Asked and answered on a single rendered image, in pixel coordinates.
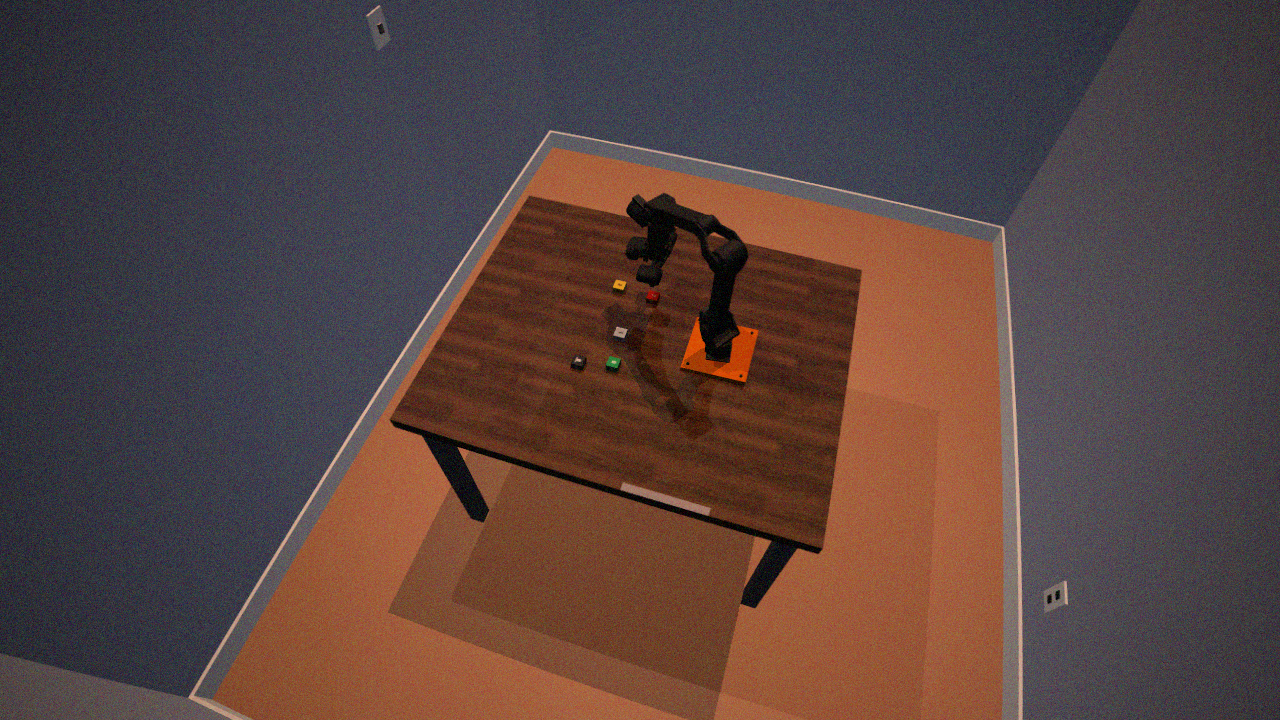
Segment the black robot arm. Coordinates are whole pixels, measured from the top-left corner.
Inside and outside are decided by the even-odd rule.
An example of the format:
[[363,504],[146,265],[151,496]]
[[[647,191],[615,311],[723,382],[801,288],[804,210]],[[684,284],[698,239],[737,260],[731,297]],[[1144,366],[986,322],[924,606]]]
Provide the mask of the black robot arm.
[[[669,193],[660,193],[648,202],[637,193],[628,202],[626,213],[641,228],[648,227],[646,237],[653,243],[666,243],[669,234],[676,231],[675,227],[696,234],[701,255],[714,272],[710,305],[701,309],[698,319],[707,360],[730,363],[732,341],[740,334],[733,314],[730,313],[730,304],[736,275],[748,261],[748,249],[739,234],[722,225],[712,214],[707,215],[678,205]],[[707,236],[714,232],[730,242],[710,252]],[[630,260],[643,258],[643,261],[648,263],[649,247],[645,241],[646,238],[641,237],[628,240],[625,255]]]

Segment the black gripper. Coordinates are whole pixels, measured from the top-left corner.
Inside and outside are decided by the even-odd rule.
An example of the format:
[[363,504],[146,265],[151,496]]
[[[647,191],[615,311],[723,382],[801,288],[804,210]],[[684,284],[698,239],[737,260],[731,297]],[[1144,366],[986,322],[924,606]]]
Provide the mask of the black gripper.
[[650,287],[660,283],[663,272],[659,266],[663,266],[667,258],[669,258],[669,252],[672,252],[676,240],[677,234],[675,232],[669,234],[669,240],[666,241],[666,243],[653,243],[646,237],[645,245],[649,247],[649,259],[652,259],[652,264],[643,264],[639,266],[636,281],[646,283]]

